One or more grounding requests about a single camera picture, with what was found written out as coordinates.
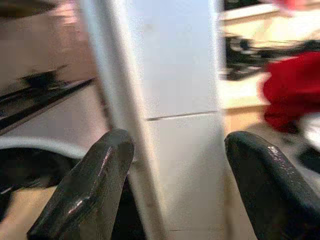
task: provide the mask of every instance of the kitchen appliance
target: kitchen appliance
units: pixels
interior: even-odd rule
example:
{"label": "kitchen appliance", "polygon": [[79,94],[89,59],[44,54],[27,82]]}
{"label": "kitchen appliance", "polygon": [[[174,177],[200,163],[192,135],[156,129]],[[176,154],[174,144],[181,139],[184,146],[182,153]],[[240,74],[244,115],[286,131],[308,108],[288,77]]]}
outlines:
{"label": "kitchen appliance", "polygon": [[291,42],[285,47],[253,47],[252,40],[232,35],[225,37],[226,67],[221,74],[230,81],[240,81],[263,72],[265,65],[304,52],[320,51],[320,40]]}

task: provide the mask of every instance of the white surface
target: white surface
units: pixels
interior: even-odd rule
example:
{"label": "white surface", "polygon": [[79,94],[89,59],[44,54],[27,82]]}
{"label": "white surface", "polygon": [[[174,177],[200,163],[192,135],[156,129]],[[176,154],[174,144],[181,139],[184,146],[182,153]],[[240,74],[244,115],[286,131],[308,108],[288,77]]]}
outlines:
{"label": "white surface", "polygon": [[77,146],[76,144],[52,140],[50,137],[0,136],[0,149],[11,148],[41,149],[58,153],[73,159],[81,159],[87,153],[83,148]]}
{"label": "white surface", "polygon": [[210,51],[217,24],[209,27],[208,1],[138,0],[126,7],[142,80],[143,117],[216,111],[209,69],[216,67]]}
{"label": "white surface", "polygon": [[223,109],[245,108],[267,105],[261,88],[268,78],[268,73],[258,73],[239,81],[222,80],[219,92]]}
{"label": "white surface", "polygon": [[217,230],[224,221],[219,113],[148,122],[169,230]]}
{"label": "white surface", "polygon": [[8,137],[15,137],[13,139],[17,140],[17,147],[34,145],[38,141],[39,148],[55,148],[57,152],[64,153],[70,147],[70,153],[80,156],[107,131],[107,120],[103,115],[96,88],[90,85],[0,136],[0,148],[8,144]]}

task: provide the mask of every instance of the black object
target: black object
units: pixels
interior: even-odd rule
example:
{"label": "black object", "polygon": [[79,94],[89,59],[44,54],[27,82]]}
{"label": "black object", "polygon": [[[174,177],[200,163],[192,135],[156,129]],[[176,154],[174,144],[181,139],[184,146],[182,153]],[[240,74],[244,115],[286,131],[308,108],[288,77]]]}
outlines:
{"label": "black object", "polygon": [[118,212],[116,214],[112,240],[146,240],[134,195],[131,191],[128,178],[125,180]]}
{"label": "black object", "polygon": [[42,91],[40,89],[26,88],[0,99],[0,109],[6,114],[0,119],[0,134],[9,131],[9,126],[29,116],[39,115],[41,110],[49,105],[59,103],[58,100],[91,85],[94,78],[85,81],[75,81],[61,89]]}
{"label": "black object", "polygon": [[57,79],[57,71],[64,69],[67,65],[62,65],[57,67],[55,70],[39,72],[24,76],[21,79],[25,81],[31,88],[35,89],[46,89],[48,86],[52,85]]}
{"label": "black object", "polygon": [[23,18],[50,11],[57,5],[45,0],[1,0],[0,17]]}
{"label": "black object", "polygon": [[2,149],[0,159],[0,221],[13,191],[55,186],[76,164],[75,159],[33,148]]}
{"label": "black object", "polygon": [[102,136],[60,182],[28,239],[110,240],[133,156],[127,131]]}
{"label": "black object", "polygon": [[305,167],[320,174],[320,152],[310,147],[303,151],[298,159]]}
{"label": "black object", "polygon": [[276,146],[236,131],[225,149],[258,240],[320,239],[320,199]]}

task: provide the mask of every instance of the red garment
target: red garment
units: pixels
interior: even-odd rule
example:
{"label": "red garment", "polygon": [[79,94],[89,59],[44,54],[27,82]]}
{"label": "red garment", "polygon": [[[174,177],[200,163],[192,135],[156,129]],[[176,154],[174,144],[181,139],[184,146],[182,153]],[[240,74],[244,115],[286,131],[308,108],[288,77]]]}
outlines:
{"label": "red garment", "polygon": [[263,85],[263,95],[271,105],[264,119],[274,129],[289,132],[301,116],[320,112],[320,52],[272,63],[267,71],[271,77]]}

